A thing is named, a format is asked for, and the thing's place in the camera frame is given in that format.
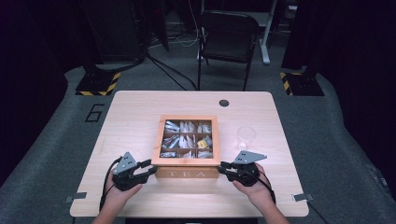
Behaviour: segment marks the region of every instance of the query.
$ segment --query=black chair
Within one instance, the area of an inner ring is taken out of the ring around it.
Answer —
[[[259,24],[248,15],[205,11],[199,20],[200,48],[198,53],[198,90],[201,89],[201,63],[208,59],[245,63],[244,88],[259,34]]]

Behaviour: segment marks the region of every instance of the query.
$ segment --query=tea bag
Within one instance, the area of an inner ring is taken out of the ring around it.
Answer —
[[[191,121],[189,122],[189,133],[195,133],[195,125]]]
[[[178,141],[178,135],[163,139],[163,148],[172,148]]]
[[[183,135],[181,135],[181,136],[180,136],[180,139],[178,140],[178,146],[179,146],[180,148],[187,148],[187,147],[188,147],[186,138],[184,138]]]
[[[183,154],[183,155],[181,156],[181,158],[190,159],[190,158],[191,158],[191,151],[189,151],[189,152],[186,153],[186,154]]]
[[[178,133],[179,130],[180,130],[180,128],[176,124],[172,123],[171,121],[167,120],[165,122],[165,132],[166,133]]]
[[[189,146],[189,148],[194,148],[194,142],[188,135],[187,135],[187,145]]]
[[[198,133],[202,132],[202,123],[201,122],[199,122],[199,124],[198,124],[197,132]]]
[[[213,158],[213,153],[209,151],[199,151],[198,159],[210,159]]]
[[[207,135],[202,140],[198,141],[198,148],[206,148],[211,147],[213,145],[212,139]]]
[[[208,124],[203,124],[203,125],[202,125],[202,133],[211,133],[211,131],[210,131],[210,125],[208,125]]]
[[[161,158],[175,158],[177,156],[176,152],[162,152],[160,153]]]
[[[189,131],[189,125],[184,123],[183,121],[180,122],[180,132],[187,133]]]

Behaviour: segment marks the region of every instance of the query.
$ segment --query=chair leg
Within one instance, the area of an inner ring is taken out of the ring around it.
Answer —
[[[249,74],[249,72],[250,72],[250,65],[251,65],[251,62],[248,62],[248,63],[247,63],[247,68],[246,68],[246,74],[245,74],[244,88],[242,89],[242,91],[245,91],[246,88],[247,88],[247,84],[248,84],[248,74]]]
[[[200,50],[198,52],[198,56],[199,56],[200,60],[198,60],[198,87],[197,87],[197,89],[198,89],[198,91],[200,91],[201,90],[201,51]]]
[[[272,33],[271,33],[271,38],[269,38],[269,40],[267,40],[267,48],[269,49],[269,48],[271,48],[271,45],[272,45],[272,42],[273,42],[273,40],[274,40],[274,35],[275,35],[275,32],[276,32],[276,26],[274,27],[274,29],[273,29],[273,31],[272,31]]]

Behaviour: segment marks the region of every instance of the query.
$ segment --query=person's right hand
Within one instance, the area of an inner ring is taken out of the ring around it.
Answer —
[[[264,176],[265,172],[262,166],[256,163],[260,171],[259,179],[266,185],[270,186],[268,179]],[[245,187],[238,181],[233,181],[233,185],[241,192],[247,195],[250,202],[262,213],[265,222],[268,224],[287,224],[288,220],[276,207],[272,200],[271,192],[264,186],[263,183],[258,181],[251,187]]]
[[[257,168],[260,171],[259,179],[262,180],[265,184],[270,186],[268,179],[262,174],[265,174],[264,169],[258,163],[255,163]],[[271,193],[270,191],[260,182],[258,181],[251,187],[245,187],[238,181],[233,181],[233,185],[241,192],[247,195],[248,199],[253,203],[253,205],[257,205],[257,203],[268,202],[272,203]]]

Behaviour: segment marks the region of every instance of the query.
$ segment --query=chair backrest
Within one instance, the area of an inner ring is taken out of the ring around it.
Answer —
[[[245,32],[256,35],[259,24],[249,15],[227,11],[204,11],[200,18],[200,26],[207,31]]]

